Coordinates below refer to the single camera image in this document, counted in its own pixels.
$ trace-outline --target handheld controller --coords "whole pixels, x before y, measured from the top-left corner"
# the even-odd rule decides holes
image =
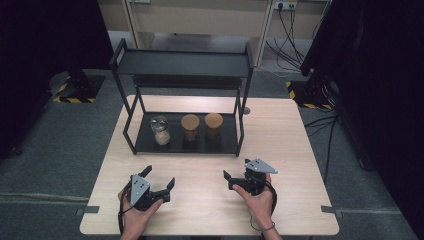
[[[149,165],[143,172],[131,176],[130,204],[137,210],[145,211],[159,199],[163,199],[164,203],[171,201],[171,190],[174,188],[175,178],[172,178],[166,189],[152,192],[150,191],[150,183],[144,179],[151,170],[152,166]]]
[[[224,170],[224,178],[228,181],[228,189],[233,190],[233,185],[237,184],[246,192],[255,196],[260,194],[266,185],[266,173],[278,173],[277,169],[269,166],[259,158],[254,160],[245,159],[245,166],[244,178],[232,178]]]

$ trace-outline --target black cable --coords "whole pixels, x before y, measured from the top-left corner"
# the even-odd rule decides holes
[[[323,126],[323,125],[327,125],[327,124],[330,124],[330,123],[332,123],[333,121],[331,121],[331,122],[325,122],[325,123],[320,123],[320,124],[316,124],[316,125],[309,125],[308,127],[319,127],[319,126]]]
[[[286,40],[284,40],[284,42],[283,42],[283,44],[281,45],[281,47],[279,47],[279,46],[278,46],[277,41],[276,41],[276,39],[275,39],[275,38],[274,38],[274,42],[275,42],[275,45],[279,48],[278,53],[281,53],[281,54],[283,54],[283,55],[285,55],[285,56],[289,57],[289,58],[290,58],[290,59],[292,59],[293,61],[297,61],[297,62],[299,63],[299,68],[300,68],[300,61],[298,61],[298,60],[294,59],[294,58],[293,58],[293,57],[291,57],[290,55],[288,55],[288,54],[286,54],[286,53],[284,53],[284,52],[283,52],[283,47],[284,47],[284,45],[286,45],[287,40],[289,40],[289,39],[290,39],[290,34],[292,33],[292,31],[293,31],[293,27],[291,27],[291,28],[290,28],[290,31],[289,31],[289,33],[288,33],[288,35],[289,35],[289,36],[287,36]]]
[[[286,25],[284,24],[284,21],[283,21],[283,17],[281,16],[281,11],[278,12],[278,15],[280,16],[280,21],[281,21],[281,24],[283,25],[284,32],[286,33],[287,38],[288,38],[290,44],[292,45],[292,47],[295,51],[296,57],[298,58],[298,62],[300,63],[301,62],[300,59],[303,58],[304,56],[303,56],[303,54],[301,54],[297,50],[296,45],[294,43],[294,34],[293,34],[294,31],[293,31],[293,29],[294,29],[294,16],[295,15],[293,14],[293,8],[291,7],[290,9],[291,9],[290,10],[290,23],[291,23],[290,32],[287,31]]]
[[[275,206],[277,206],[277,191],[275,191],[275,188],[268,181],[265,182],[265,186],[267,186],[272,193],[272,207],[271,207],[271,215],[272,215],[274,213]]]
[[[292,59],[290,59],[290,58],[288,58],[286,55],[283,55],[283,54],[280,54],[280,53],[278,53],[278,51],[277,50],[275,50],[269,43],[268,43],[268,41],[266,41],[266,44],[268,45],[268,47],[277,55],[277,64],[278,64],[278,66],[280,67],[280,68],[282,68],[282,69],[286,69],[286,70],[290,70],[290,71],[296,71],[296,72],[300,72],[300,70],[299,70],[299,68],[300,68],[300,65],[298,65],[298,64],[296,64]],[[278,62],[278,57],[281,57],[281,58],[283,58],[284,60],[286,60],[287,61],[287,63],[289,63],[290,65],[292,65],[293,67],[295,67],[296,69],[292,69],[292,68],[285,68],[285,67],[283,67],[283,66],[281,66],[280,64],[279,64],[279,62]]]
[[[292,39],[293,39],[293,41],[292,41],[293,42],[293,48],[294,48],[294,51],[295,51],[296,56],[298,57],[299,62],[302,62],[304,56],[303,56],[303,54],[301,54],[297,50],[296,44],[294,42],[294,19],[295,19],[295,16],[296,16],[296,12],[294,11],[294,8],[293,7],[290,7],[290,23],[291,23],[290,31],[291,31]]]
[[[118,212],[118,224],[119,224],[119,231],[122,233],[124,232],[124,219],[123,215],[133,207],[130,207],[129,209],[124,211],[124,197],[127,194],[127,192],[130,190],[131,182],[128,182],[127,185],[125,185],[124,189],[122,190],[121,198],[119,199],[119,212]]]
[[[296,65],[295,63],[293,63],[290,59],[286,59],[286,57],[284,55],[280,55],[278,54],[277,50],[275,50],[268,42],[266,42],[266,44],[268,45],[268,47],[277,55],[277,57],[281,57],[283,59],[285,59],[287,61],[287,63],[291,64],[293,67],[295,68],[299,68],[300,66]],[[292,69],[292,68],[286,68],[283,67],[279,64],[279,62],[277,61],[277,64],[280,68],[285,69],[285,70],[290,70],[290,71],[295,71],[295,72],[300,72],[299,69]]]
[[[338,117],[338,116],[337,116],[337,115],[335,115],[335,116],[330,116],[330,117],[320,118],[320,119],[314,120],[314,121],[312,121],[312,122],[310,122],[310,123],[308,123],[308,124],[305,124],[304,126],[305,126],[305,127],[309,127],[310,125],[312,125],[312,124],[314,124],[314,123],[316,123],[316,122],[319,122],[319,121],[322,121],[322,120],[326,120],[326,119],[337,118],[337,117]]]
[[[338,119],[338,116],[336,118],[334,118],[333,124],[331,125],[330,137],[329,137],[329,140],[328,140],[328,146],[327,146],[327,162],[326,162],[325,171],[324,171],[324,185],[327,183],[328,166],[330,165],[330,146],[331,146],[331,139],[333,137],[334,125],[336,124],[337,119]]]
[[[312,136],[314,136],[314,135],[315,135],[315,134],[317,134],[319,131],[321,131],[322,129],[326,128],[328,125],[330,125],[330,123],[331,123],[331,122],[326,122],[326,123],[320,124],[320,125],[325,125],[325,126],[320,127],[318,130],[316,130],[316,131],[315,131],[315,132],[313,132],[312,134],[308,135],[308,137],[312,137]]]
[[[300,67],[300,62],[299,62],[297,59],[293,58],[292,56],[288,55],[287,53],[285,53],[285,52],[283,51],[283,47],[284,47],[284,45],[286,44],[286,42],[287,42],[287,38],[286,38],[286,40],[283,42],[283,45],[282,45],[281,47],[279,47],[279,46],[278,46],[278,43],[277,43],[277,40],[274,38],[274,43],[275,43],[275,45],[279,48],[278,54],[279,54],[279,55],[281,55],[281,56],[284,56],[285,58],[290,59],[292,62],[296,63],[296,65],[298,65],[298,66]]]

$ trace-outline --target finger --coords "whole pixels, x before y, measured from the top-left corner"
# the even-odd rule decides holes
[[[124,196],[125,196],[125,195],[127,195],[128,191],[131,190],[129,183],[130,182],[128,182],[128,184],[118,193],[119,200],[121,200],[122,194],[124,194]]]
[[[118,199],[119,199],[119,201],[122,201],[124,208],[130,208],[131,207],[130,199],[129,199],[129,196],[128,196],[128,191],[130,191],[130,190],[129,189],[122,189],[118,193]]]
[[[248,196],[250,196],[248,192],[246,192],[242,187],[237,184],[233,185],[233,190],[236,191],[244,200],[246,200]]]
[[[163,199],[159,199],[152,204],[144,213],[150,218],[162,205]]]

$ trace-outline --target cable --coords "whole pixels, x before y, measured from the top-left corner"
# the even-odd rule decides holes
[[[124,232],[123,215],[124,213],[128,212],[129,210],[133,208],[133,206],[131,206],[129,209],[124,211],[124,197],[128,193],[128,191],[131,191],[130,189],[131,189],[131,182],[128,182],[125,185],[124,189],[122,190],[121,198],[119,199],[118,225],[119,225],[119,231],[121,232],[121,235]]]
[[[286,42],[287,42],[287,39],[284,41],[283,45],[281,47],[279,47],[278,46],[278,43],[277,43],[277,40],[274,38],[274,43],[279,48],[278,55],[280,55],[281,57],[284,57],[284,59],[289,59],[292,63],[294,63],[296,65],[296,68],[300,68],[300,62],[297,59],[294,59],[292,56],[290,56],[287,53],[283,52],[282,49],[283,49],[283,47],[284,47],[284,45],[285,45]]]
[[[255,68],[259,68],[259,69],[261,69],[261,70],[263,70],[263,71],[266,71],[266,72],[272,73],[273,75],[275,75],[275,76],[277,76],[277,77],[279,77],[279,78],[285,78],[285,77],[288,77],[288,76],[290,76],[290,75],[291,75],[291,73],[288,73],[287,75],[281,76],[281,75],[276,74],[275,72],[272,72],[272,71],[270,71],[270,70],[268,70],[268,69],[265,69],[265,68],[262,68],[262,67],[259,67],[259,66],[256,66]]]
[[[308,127],[319,127],[319,126],[327,125],[327,124],[332,123],[332,122],[333,121],[325,122],[325,123],[320,123],[320,124],[316,124],[316,125],[309,125]]]
[[[283,54],[280,54],[277,50],[275,50],[269,43],[268,43],[268,41],[266,42],[266,44],[268,45],[268,47],[277,55],[277,58],[278,57],[281,57],[281,58],[283,58],[284,60],[286,60],[287,61],[287,63],[289,63],[289,64],[291,64],[293,67],[295,67],[296,69],[292,69],[292,68],[286,68],[286,67],[283,67],[283,66],[281,66],[280,64],[279,64],[279,62],[277,61],[277,64],[278,64],[278,66],[280,67],[280,68],[282,68],[282,69],[285,69],[285,70],[290,70],[290,71],[295,71],[295,72],[300,72],[300,70],[298,69],[300,66],[299,65],[297,65],[295,62],[293,62],[293,60],[291,60],[290,58],[287,58],[287,56],[285,56],[285,55],[283,55]]]
[[[338,116],[334,119],[333,124],[331,125],[331,130],[330,130],[330,137],[328,139],[328,146],[327,146],[327,162],[325,165],[325,171],[324,171],[324,185],[327,183],[327,175],[328,175],[328,167],[330,165],[330,146],[331,146],[331,139],[333,137],[333,130],[334,130],[334,125],[336,124],[338,119]]]
[[[309,126],[311,126],[312,124],[314,124],[314,123],[316,123],[316,122],[319,122],[319,121],[322,121],[322,120],[326,120],[326,119],[337,118],[337,117],[338,117],[338,116],[337,116],[337,115],[335,115],[335,116],[330,116],[330,117],[320,118],[320,119],[314,120],[314,121],[312,121],[312,122],[310,122],[310,123],[308,123],[308,124],[305,124],[304,126],[305,126],[305,127],[309,127]]]
[[[314,136],[314,135],[315,135],[315,134],[317,134],[319,131],[321,131],[322,129],[326,128],[328,125],[330,125],[330,123],[331,123],[331,122],[326,122],[326,123],[321,124],[321,125],[324,125],[324,126],[323,126],[323,127],[320,127],[318,130],[316,130],[316,131],[315,131],[315,132],[313,132],[312,134],[308,135],[308,137],[312,137],[312,136]]]
[[[294,34],[293,34],[293,32],[294,32],[294,18],[295,18],[295,14],[293,14],[293,12],[294,12],[293,7],[290,7],[290,23],[291,23],[291,26],[290,26],[290,31],[289,32],[287,32],[286,25],[284,24],[283,17],[281,16],[281,11],[278,12],[278,15],[280,17],[281,24],[283,25],[284,32],[286,33],[287,38],[288,38],[290,44],[292,45],[292,47],[293,47],[293,49],[295,51],[296,57],[298,58],[298,62],[300,63],[301,62],[301,58],[303,58],[304,56],[303,56],[303,54],[301,54],[297,50],[296,44],[294,43]]]
[[[278,54],[283,54],[284,56],[287,56],[287,57],[289,57],[290,59],[292,59],[293,61],[297,61],[298,63],[299,63],[299,66],[300,66],[300,62],[298,61],[298,60],[296,60],[296,59],[294,59],[293,57],[291,57],[290,55],[288,55],[288,54],[286,54],[286,53],[284,53],[283,52],[283,47],[284,47],[284,45],[286,45],[286,42],[287,42],[287,40],[289,40],[289,38],[290,38],[290,34],[293,32],[293,26],[290,28],[290,31],[289,31],[289,33],[288,33],[288,35],[289,36],[287,36],[287,38],[286,38],[286,40],[284,40],[284,42],[283,42],[283,44],[281,45],[281,47],[279,47],[278,46],[278,44],[277,44],[277,40],[274,38],[274,43],[275,43],[275,45],[279,48],[279,51],[278,51]]]

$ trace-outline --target wrist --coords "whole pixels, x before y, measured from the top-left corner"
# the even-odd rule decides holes
[[[275,222],[272,222],[272,225],[268,228],[261,228],[261,232],[267,232],[269,230],[275,229]]]
[[[274,225],[275,225],[275,223],[272,221],[271,218],[258,220],[257,223],[258,223],[259,227],[261,228],[261,230],[273,228]]]
[[[129,231],[122,234],[120,240],[137,240],[140,236],[135,233],[130,233]]]

